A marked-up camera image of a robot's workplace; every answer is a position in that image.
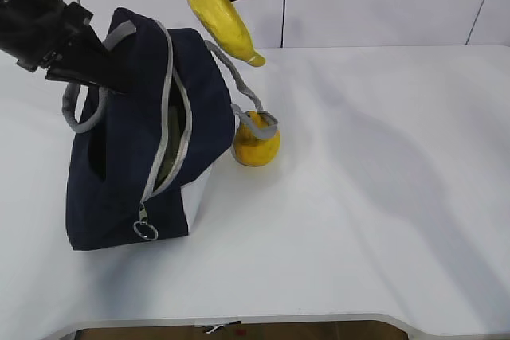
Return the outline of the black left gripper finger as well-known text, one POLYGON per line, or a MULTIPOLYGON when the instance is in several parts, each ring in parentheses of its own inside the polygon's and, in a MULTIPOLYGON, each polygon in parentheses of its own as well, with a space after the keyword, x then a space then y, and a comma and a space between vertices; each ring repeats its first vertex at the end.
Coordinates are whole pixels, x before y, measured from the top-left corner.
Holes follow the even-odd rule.
POLYGON ((91 26, 87 26, 66 45, 65 69, 76 72, 111 70, 120 72, 127 79, 127 91, 131 80, 127 69, 112 55, 99 40, 91 26))
POLYGON ((76 83, 89 87, 106 88, 113 92, 127 93, 128 80, 121 76, 120 72, 111 70, 76 72, 63 68, 50 68, 45 78, 50 81, 76 83))

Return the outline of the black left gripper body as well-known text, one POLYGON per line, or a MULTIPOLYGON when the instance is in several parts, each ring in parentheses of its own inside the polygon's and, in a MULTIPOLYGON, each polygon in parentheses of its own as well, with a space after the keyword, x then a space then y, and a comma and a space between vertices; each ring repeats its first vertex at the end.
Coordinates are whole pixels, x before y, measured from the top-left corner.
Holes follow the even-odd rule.
POLYGON ((89 26, 92 13, 64 0, 1 0, 1 50, 34 72, 89 26))

